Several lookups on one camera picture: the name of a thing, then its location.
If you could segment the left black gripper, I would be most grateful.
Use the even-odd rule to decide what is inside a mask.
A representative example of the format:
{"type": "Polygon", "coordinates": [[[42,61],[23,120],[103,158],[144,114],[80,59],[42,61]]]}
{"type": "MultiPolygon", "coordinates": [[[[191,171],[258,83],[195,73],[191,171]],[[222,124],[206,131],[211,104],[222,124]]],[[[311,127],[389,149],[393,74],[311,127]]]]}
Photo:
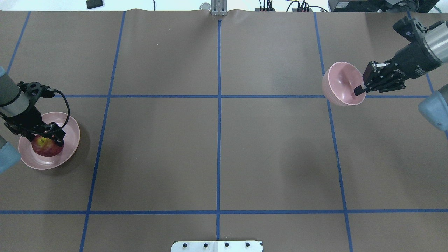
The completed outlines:
{"type": "Polygon", "coordinates": [[[65,144],[64,140],[59,141],[41,135],[45,133],[51,135],[66,135],[64,128],[67,122],[62,126],[56,122],[46,124],[43,122],[42,115],[35,105],[30,105],[24,112],[16,116],[7,116],[6,112],[1,108],[1,118],[5,120],[4,125],[15,135],[26,136],[28,133],[38,134],[39,147],[62,147],[65,144]]]}

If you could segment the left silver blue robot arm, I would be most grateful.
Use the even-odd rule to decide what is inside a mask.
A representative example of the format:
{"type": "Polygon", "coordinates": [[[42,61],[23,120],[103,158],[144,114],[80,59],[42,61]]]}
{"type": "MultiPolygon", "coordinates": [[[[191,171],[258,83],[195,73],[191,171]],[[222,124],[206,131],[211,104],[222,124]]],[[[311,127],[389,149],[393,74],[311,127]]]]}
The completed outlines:
{"type": "Polygon", "coordinates": [[[35,107],[40,97],[52,98],[56,93],[68,102],[60,90],[39,82],[15,83],[1,68],[1,118],[5,120],[5,126],[14,135],[26,138],[36,155],[51,158],[54,166],[59,166],[72,158],[77,150],[77,146],[65,147],[64,127],[71,118],[70,110],[64,124],[59,126],[56,122],[45,123],[35,107]]]}

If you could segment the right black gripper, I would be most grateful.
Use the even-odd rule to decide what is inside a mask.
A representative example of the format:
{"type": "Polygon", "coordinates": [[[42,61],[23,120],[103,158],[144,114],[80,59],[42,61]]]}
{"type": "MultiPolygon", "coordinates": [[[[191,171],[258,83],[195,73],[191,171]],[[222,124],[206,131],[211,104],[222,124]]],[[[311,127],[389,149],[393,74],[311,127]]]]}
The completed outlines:
{"type": "Polygon", "coordinates": [[[369,62],[363,73],[364,84],[354,88],[360,96],[369,92],[391,92],[405,88],[405,81],[419,78],[440,67],[439,59],[424,42],[412,42],[400,49],[392,59],[383,63],[369,62]],[[384,83],[376,83],[385,75],[384,83]]]}

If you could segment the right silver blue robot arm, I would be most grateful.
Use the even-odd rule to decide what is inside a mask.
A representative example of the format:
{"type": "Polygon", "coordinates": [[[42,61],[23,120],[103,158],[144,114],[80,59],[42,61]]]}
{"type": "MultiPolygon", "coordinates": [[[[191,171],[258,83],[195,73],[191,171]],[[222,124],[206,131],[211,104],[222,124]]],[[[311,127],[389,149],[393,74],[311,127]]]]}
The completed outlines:
{"type": "Polygon", "coordinates": [[[426,27],[418,19],[405,16],[393,29],[409,44],[385,62],[368,62],[363,82],[353,89],[354,96],[402,90],[408,79],[426,77],[447,66],[447,21],[437,21],[426,27]]]}

